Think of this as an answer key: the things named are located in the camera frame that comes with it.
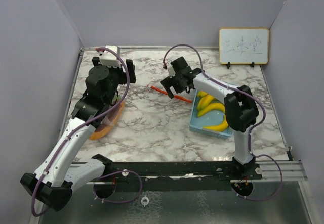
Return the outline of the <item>green leaf vegetable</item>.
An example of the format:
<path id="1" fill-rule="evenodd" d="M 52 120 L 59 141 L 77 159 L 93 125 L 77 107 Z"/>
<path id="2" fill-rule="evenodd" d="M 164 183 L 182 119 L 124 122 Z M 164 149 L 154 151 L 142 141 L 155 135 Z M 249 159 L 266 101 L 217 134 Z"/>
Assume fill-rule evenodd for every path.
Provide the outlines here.
<path id="1" fill-rule="evenodd" d="M 120 97 L 118 94 L 116 94 L 112 100 L 112 105 L 116 104 L 120 100 Z"/>

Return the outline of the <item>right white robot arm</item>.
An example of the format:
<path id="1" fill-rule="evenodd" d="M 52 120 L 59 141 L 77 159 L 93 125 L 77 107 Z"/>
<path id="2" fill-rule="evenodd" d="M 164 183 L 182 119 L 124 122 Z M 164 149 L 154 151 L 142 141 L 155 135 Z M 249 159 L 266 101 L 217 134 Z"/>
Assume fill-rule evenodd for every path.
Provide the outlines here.
<path id="1" fill-rule="evenodd" d="M 187 89 L 203 91 L 217 99 L 224 107 L 225 119 L 234 132 L 235 152 L 232 167 L 233 175 L 244 179 L 251 173 L 251 165 L 255 156 L 251 150 L 251 130 L 256 126 L 259 110 L 257 99 L 246 85 L 233 86 L 218 79 L 209 77 L 201 68 L 192 69 L 183 57 L 171 62 L 168 67 L 168 76 L 161 84 L 169 98 L 175 95 L 171 91 L 181 93 Z"/>

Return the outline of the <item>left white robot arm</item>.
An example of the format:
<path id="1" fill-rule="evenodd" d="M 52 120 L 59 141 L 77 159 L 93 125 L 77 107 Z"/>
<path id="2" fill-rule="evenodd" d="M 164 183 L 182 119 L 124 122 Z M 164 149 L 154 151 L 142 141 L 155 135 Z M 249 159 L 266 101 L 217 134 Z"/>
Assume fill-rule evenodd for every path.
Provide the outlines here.
<path id="1" fill-rule="evenodd" d="M 130 59 L 126 60 L 125 69 L 100 57 L 93 57 L 92 62 L 94 66 L 85 80 L 86 90 L 75 104 L 61 138 L 45 161 L 20 180 L 32 201 L 38 200 L 55 211 L 63 209 L 72 193 L 87 182 L 96 178 L 106 181 L 111 177 L 111 160 L 100 154 L 75 170 L 69 168 L 104 117 L 121 104 L 122 100 L 115 99 L 118 86 L 136 82 L 135 66 Z"/>

